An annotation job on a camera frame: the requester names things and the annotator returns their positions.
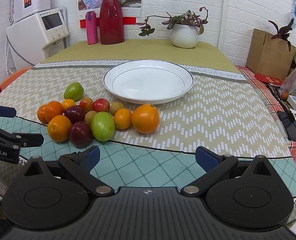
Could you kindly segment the brown longan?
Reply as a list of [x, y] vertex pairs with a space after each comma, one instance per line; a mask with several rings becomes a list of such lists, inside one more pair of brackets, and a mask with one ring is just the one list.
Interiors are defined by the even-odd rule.
[[94, 118], [94, 116], [97, 114], [96, 111], [89, 111], [88, 113], [86, 113], [85, 115], [85, 123], [89, 126], [91, 126], [91, 122], [92, 119]]
[[121, 102], [113, 102], [111, 105], [110, 105], [110, 108], [109, 108], [109, 112], [110, 114], [112, 115], [115, 115], [115, 113], [119, 110], [119, 109], [123, 109], [125, 108], [124, 104], [121, 103]]

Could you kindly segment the tangerine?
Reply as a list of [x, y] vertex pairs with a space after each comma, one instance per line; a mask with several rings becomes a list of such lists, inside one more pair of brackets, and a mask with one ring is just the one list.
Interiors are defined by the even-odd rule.
[[46, 110], [47, 105], [42, 105], [39, 107], [37, 110], [37, 118], [39, 119], [40, 122], [43, 124], [47, 124], [47, 120], [45, 118], [45, 110]]
[[55, 116], [62, 115], [64, 112], [64, 107], [58, 101], [51, 101], [45, 107], [45, 120], [50, 122]]

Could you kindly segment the big green oval fruit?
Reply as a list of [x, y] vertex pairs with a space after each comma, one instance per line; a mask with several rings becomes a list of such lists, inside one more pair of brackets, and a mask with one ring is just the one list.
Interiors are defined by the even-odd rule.
[[115, 122], [108, 112], [97, 113], [91, 121], [93, 137], [101, 142], [110, 140], [115, 132]]

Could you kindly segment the cardboard box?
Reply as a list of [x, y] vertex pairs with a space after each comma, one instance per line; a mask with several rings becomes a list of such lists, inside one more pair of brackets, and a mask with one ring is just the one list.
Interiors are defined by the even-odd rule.
[[246, 67], [255, 74], [284, 80], [296, 51], [293, 45], [259, 29], [253, 30]]

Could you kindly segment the dark red plum front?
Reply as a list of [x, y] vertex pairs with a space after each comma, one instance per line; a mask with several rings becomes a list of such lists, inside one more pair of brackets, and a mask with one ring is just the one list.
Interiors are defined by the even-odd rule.
[[76, 122], [69, 129], [69, 140], [76, 147], [85, 147], [92, 142], [92, 131], [85, 122]]

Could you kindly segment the small green fruit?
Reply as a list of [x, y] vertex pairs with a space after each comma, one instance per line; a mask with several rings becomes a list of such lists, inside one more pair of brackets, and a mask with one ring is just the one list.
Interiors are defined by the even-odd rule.
[[84, 88], [79, 82], [73, 82], [68, 85], [64, 92], [64, 99], [78, 101], [84, 94]]

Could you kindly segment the patterned tablecloth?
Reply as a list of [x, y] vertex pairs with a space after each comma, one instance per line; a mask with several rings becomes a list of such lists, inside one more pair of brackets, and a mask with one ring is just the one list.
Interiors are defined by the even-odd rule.
[[169, 41], [79, 42], [25, 72], [0, 93], [14, 118], [0, 128], [41, 133], [26, 159], [57, 160], [96, 145], [92, 174], [114, 188], [182, 187], [202, 174], [203, 146], [242, 160], [266, 156], [294, 199], [296, 167], [277, 119], [248, 80], [215, 47]]

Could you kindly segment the small orange kumquat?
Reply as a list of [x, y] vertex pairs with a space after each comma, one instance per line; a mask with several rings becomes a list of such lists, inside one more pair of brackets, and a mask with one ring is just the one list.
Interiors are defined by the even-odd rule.
[[131, 123], [132, 112], [129, 109], [122, 108], [119, 109], [114, 115], [115, 126], [118, 129], [127, 129], [129, 128]]

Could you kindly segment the white plant pot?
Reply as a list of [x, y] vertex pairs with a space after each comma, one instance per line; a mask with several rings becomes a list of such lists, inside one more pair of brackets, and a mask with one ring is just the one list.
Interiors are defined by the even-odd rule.
[[198, 27], [175, 24], [170, 31], [172, 44], [179, 48], [194, 48], [198, 43]]

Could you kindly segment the dark red plum back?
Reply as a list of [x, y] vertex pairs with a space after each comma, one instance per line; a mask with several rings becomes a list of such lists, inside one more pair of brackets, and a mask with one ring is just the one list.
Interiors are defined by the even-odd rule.
[[72, 124], [75, 124], [76, 122], [84, 121], [85, 111], [81, 106], [74, 105], [64, 110], [64, 116], [66, 116]]

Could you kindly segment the large orange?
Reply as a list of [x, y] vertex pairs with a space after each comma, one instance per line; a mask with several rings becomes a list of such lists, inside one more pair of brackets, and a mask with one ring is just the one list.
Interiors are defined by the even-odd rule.
[[154, 105], [142, 105], [132, 113], [131, 122], [139, 133], [152, 133], [159, 125], [159, 112]]

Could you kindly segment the red yellow apple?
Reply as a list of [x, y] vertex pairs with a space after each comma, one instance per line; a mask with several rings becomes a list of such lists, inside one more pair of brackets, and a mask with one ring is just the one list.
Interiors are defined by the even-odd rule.
[[92, 104], [93, 104], [93, 100], [89, 97], [82, 98], [79, 101], [79, 105], [84, 109], [85, 113], [92, 111]]

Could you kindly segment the white round plate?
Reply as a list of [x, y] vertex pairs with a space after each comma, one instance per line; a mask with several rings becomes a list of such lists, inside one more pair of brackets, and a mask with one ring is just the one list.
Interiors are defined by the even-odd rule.
[[115, 97], [137, 105], [160, 105], [187, 94], [194, 77], [186, 68], [160, 60], [135, 60], [110, 68], [104, 87]]

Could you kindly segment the small yellow orange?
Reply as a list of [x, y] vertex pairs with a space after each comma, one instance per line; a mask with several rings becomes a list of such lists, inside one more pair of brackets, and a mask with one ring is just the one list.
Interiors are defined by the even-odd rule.
[[69, 107], [72, 107], [72, 106], [75, 106], [75, 105], [76, 105], [76, 103], [75, 103], [75, 101], [73, 99], [65, 99], [65, 100], [62, 101], [62, 107], [63, 107], [64, 111], [66, 109], [68, 109]]

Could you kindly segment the dark red plum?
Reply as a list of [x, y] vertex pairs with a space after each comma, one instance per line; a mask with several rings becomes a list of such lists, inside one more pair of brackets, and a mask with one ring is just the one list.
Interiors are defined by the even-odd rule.
[[64, 110], [64, 116], [66, 116], [72, 124], [75, 124], [76, 122], [84, 121], [85, 111], [81, 106], [74, 105]]
[[92, 131], [85, 122], [76, 122], [69, 129], [69, 140], [76, 147], [85, 147], [92, 142]]

